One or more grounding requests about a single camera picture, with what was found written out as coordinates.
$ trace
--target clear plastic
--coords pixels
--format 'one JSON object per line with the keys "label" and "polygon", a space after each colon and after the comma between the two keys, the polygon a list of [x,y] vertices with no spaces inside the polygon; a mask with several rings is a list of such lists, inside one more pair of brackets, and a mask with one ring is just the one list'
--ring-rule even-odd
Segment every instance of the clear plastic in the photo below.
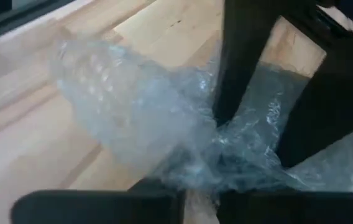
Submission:
{"label": "clear plastic", "polygon": [[71,40],[52,68],[80,122],[136,172],[207,192],[353,191],[353,134],[290,170],[273,151],[304,77],[259,65],[235,118],[216,128],[214,55],[203,68],[167,70],[122,47]]}

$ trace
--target plastic wrap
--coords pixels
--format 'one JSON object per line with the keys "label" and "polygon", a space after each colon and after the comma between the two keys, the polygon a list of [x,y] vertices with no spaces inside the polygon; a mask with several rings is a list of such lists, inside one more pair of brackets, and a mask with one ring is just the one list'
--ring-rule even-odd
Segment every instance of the plastic wrap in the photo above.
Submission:
{"label": "plastic wrap", "polygon": [[273,151],[306,78],[258,66],[236,117],[216,128],[218,56],[203,68],[167,70],[122,47],[72,40],[52,65],[78,120],[136,172],[209,192],[353,191],[353,134],[291,170]]}

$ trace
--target wooden floor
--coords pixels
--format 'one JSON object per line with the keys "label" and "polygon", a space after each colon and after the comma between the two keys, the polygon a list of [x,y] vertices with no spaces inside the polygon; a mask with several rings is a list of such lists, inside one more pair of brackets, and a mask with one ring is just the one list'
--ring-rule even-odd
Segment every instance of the wooden floor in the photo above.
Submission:
{"label": "wooden floor", "polygon": [[[94,37],[166,67],[203,65],[220,39],[221,21],[220,0],[76,0],[1,36],[0,223],[33,190],[124,190],[141,178],[74,120],[48,72],[54,42]],[[324,56],[280,19],[262,60],[310,77]]]}

